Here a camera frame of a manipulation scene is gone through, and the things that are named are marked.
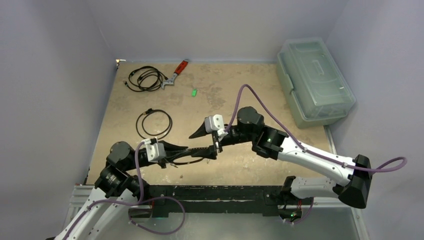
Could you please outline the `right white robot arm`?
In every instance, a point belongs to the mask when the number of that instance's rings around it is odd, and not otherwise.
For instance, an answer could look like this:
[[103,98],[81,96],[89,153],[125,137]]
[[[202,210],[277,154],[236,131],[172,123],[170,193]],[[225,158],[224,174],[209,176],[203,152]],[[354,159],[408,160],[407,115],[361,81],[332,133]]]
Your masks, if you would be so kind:
[[196,155],[216,159],[224,146],[250,142],[252,151],[265,159],[297,164],[322,175],[317,178],[287,177],[280,191],[284,202],[292,204],[300,199],[325,197],[339,199],[353,208],[366,208],[372,182],[368,157],[361,154],[355,158],[339,156],[295,142],[288,133],[265,125],[264,116],[251,106],[238,110],[236,120],[236,125],[225,130],[222,115],[206,117],[189,138],[212,135],[212,145]]

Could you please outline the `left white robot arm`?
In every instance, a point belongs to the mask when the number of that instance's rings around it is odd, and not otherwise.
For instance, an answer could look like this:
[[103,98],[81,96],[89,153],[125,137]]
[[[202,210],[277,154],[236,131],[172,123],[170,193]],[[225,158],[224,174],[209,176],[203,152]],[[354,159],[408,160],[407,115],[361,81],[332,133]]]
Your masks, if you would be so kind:
[[150,185],[143,180],[140,169],[158,164],[165,168],[174,160],[191,155],[187,146],[178,146],[156,138],[144,139],[136,148],[127,142],[115,143],[106,158],[106,166],[86,202],[57,235],[56,240],[86,240],[96,238],[99,232],[110,226],[118,216],[129,208],[148,204],[153,206],[159,200],[177,204],[185,213],[182,203],[170,196],[150,197]]

